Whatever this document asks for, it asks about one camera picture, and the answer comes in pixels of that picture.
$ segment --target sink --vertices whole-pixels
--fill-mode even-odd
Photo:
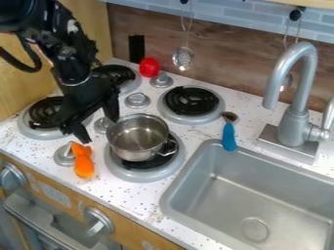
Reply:
[[[234,250],[334,249],[334,179],[204,142],[160,199],[174,221]]]

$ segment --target sink drain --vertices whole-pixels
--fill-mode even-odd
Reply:
[[[270,232],[267,225],[256,218],[246,218],[241,223],[243,235],[254,242],[265,241]]]

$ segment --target faucet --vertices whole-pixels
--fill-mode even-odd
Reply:
[[[306,141],[328,140],[334,120],[334,98],[331,98],[323,112],[321,127],[309,121],[306,107],[316,71],[317,52],[314,45],[308,42],[293,45],[277,61],[267,83],[263,107],[275,108],[283,80],[298,60],[302,60],[303,65],[297,91],[292,105],[286,108],[276,130],[276,138],[285,146],[301,146]]]

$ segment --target speckled white countertop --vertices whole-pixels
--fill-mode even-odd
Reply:
[[[129,64],[128,62],[120,60],[114,60],[113,62],[137,68],[135,64]],[[267,123],[272,125],[278,123],[287,104],[279,103],[275,110],[266,110],[261,106],[261,97],[178,75],[170,74],[170,76],[175,80],[175,84],[170,88],[182,85],[200,85],[216,91],[223,97],[227,105],[227,110],[235,112],[240,118],[235,126],[236,139],[239,146],[334,178],[334,133],[332,133],[329,142],[321,144],[319,158],[313,166],[275,155],[256,147],[256,140]],[[159,115],[156,102],[160,95],[167,90],[151,87],[148,79],[144,79],[141,87],[135,92],[145,93],[151,98],[152,102],[148,107],[140,109],[140,112]],[[124,105],[124,98],[125,96],[120,98],[121,115],[139,112],[138,110],[126,107]],[[99,110],[95,113],[94,120],[102,116],[103,113]],[[320,113],[311,111],[311,120],[313,123],[319,124],[320,119]],[[223,119],[198,126],[178,125],[168,120],[166,122],[170,130],[183,140],[187,152],[186,161],[203,141],[219,139],[225,123]],[[166,218],[161,213],[158,206],[159,198],[178,173],[163,181],[150,184],[135,184],[119,180],[104,165],[106,138],[94,132],[93,122],[88,126],[88,131],[93,139],[91,147],[94,150],[94,162],[96,166],[96,175],[91,180],[78,178],[72,168],[60,167],[53,160],[53,154],[57,148],[69,141],[77,141],[73,136],[48,142],[31,140],[18,131],[16,116],[0,123],[0,150],[9,156],[18,158],[31,169],[96,200],[102,205],[119,212],[125,217],[136,221],[187,249],[230,249],[215,240]]]

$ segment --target faucet handle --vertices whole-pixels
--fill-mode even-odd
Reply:
[[[334,122],[334,97],[330,98],[322,114],[322,129],[330,130]]]

